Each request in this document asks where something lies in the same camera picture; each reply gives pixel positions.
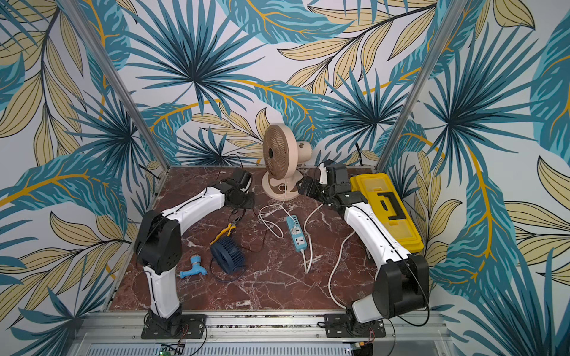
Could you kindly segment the teal power strip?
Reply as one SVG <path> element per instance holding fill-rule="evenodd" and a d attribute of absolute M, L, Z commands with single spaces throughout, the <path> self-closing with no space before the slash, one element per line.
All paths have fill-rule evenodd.
<path fill-rule="evenodd" d="M 290 215 L 286 218 L 292 242 L 297 252 L 303 252 L 307 248 L 307 239 L 301 228 L 301 224 L 296 215 Z"/>

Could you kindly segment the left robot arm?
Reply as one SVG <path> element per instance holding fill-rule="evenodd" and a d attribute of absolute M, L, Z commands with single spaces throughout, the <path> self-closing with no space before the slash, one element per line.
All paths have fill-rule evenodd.
<path fill-rule="evenodd" d="M 249 191 L 251 185 L 251 173 L 235 169 L 231 177 L 208 185 L 173 208 L 145 213 L 134 252 L 148 280 L 151 316 L 170 320 L 181 313 L 175 271 L 182 257 L 182 234 L 219 209 L 251 209 L 255 196 Z"/>

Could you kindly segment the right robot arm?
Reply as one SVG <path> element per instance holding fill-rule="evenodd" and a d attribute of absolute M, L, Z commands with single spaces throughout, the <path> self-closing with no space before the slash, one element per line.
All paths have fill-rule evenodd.
<path fill-rule="evenodd" d="M 321 177 L 305 176 L 299 194 L 317 200 L 344 219 L 370 252 L 377 267 L 373 292 L 347 307 L 356 323 L 391 319 L 429 307 L 429 265 L 412 255 L 382 225 L 368 199 L 350 184 L 347 167 L 331 160 L 320 164 Z"/>

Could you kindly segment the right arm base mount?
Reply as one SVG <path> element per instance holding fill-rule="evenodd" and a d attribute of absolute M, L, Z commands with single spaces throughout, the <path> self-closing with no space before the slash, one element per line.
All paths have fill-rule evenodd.
<path fill-rule="evenodd" d="M 384 338 L 386 331 L 381 320 L 360 323 L 349 309 L 343 313 L 325 314 L 317 323 L 324 329 L 328 338 Z"/>

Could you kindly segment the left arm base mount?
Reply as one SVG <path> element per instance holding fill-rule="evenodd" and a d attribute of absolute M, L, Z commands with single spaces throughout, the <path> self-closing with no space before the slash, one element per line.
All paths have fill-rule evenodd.
<path fill-rule="evenodd" d="M 141 338 L 143 340 L 201 339 L 206 331 L 206 319 L 205 314 L 184 314 L 181 307 L 168 318 L 160 317 L 149 310 L 144 319 Z"/>

